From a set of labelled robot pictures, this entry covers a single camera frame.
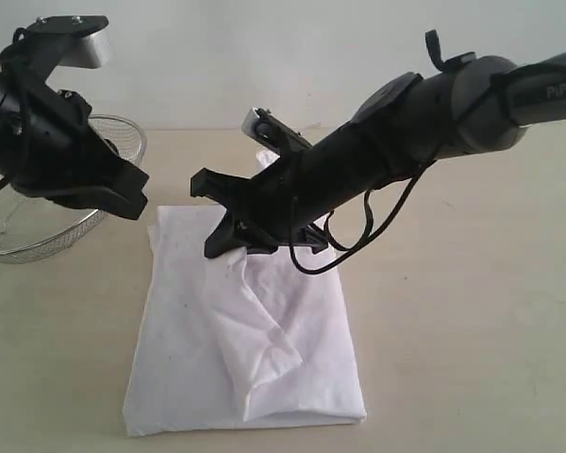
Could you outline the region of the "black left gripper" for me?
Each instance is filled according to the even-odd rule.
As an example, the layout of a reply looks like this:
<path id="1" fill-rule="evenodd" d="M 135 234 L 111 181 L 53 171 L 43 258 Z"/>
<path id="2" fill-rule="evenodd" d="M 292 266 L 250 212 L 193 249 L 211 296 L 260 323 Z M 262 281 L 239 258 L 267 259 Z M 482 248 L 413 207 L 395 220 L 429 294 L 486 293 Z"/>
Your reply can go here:
<path id="1" fill-rule="evenodd" d="M 138 220 L 149 176 L 95 131 L 91 112 L 27 70 L 0 71 L 0 191 Z"/>

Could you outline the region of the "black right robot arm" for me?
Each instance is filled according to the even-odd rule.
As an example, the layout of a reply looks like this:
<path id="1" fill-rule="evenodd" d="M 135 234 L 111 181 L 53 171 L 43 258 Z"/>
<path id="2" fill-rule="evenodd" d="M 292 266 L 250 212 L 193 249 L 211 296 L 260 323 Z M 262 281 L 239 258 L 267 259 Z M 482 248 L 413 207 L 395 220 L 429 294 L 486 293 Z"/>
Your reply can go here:
<path id="1" fill-rule="evenodd" d="M 309 226 L 356 196 L 410 179 L 431 160 L 507 150 L 529 126 L 562 120 L 566 52 L 525 66 L 465 55 L 432 77 L 408 72 L 317 143 L 252 109 L 243 132 L 276 158 L 249 178 L 208 169 L 192 177 L 192 196 L 225 208 L 204 254 L 271 254 L 288 244 L 320 252 L 325 242 Z"/>

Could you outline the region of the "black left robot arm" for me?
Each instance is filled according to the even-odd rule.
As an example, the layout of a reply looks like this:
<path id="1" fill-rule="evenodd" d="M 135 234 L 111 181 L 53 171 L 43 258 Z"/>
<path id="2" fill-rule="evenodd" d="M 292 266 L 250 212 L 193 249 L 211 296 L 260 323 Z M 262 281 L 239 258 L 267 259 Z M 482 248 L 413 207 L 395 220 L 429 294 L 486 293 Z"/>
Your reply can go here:
<path id="1" fill-rule="evenodd" d="M 78 93 L 56 92 L 20 62 L 4 62 L 0 191 L 10 186 L 68 209 L 138 219 L 147 204 L 148 175 L 96 131 L 91 114 Z"/>

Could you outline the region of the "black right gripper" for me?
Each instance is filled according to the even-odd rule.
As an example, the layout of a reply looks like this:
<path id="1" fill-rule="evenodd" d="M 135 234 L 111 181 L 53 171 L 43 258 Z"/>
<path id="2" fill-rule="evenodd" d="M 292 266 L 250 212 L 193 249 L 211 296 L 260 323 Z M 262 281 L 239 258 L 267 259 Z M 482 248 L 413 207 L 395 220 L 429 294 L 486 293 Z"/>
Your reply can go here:
<path id="1" fill-rule="evenodd" d="M 230 210 L 209 234 L 204 257 L 216 259 L 236 249 L 248 255 L 271 255 L 281 247 L 328 248 L 322 233 L 301 222 L 299 190 L 291 177 L 292 161 L 258 155 L 259 172 L 250 179 L 203 168 L 191 177 L 191 197 L 204 197 L 225 208 L 243 207 L 243 218 Z"/>

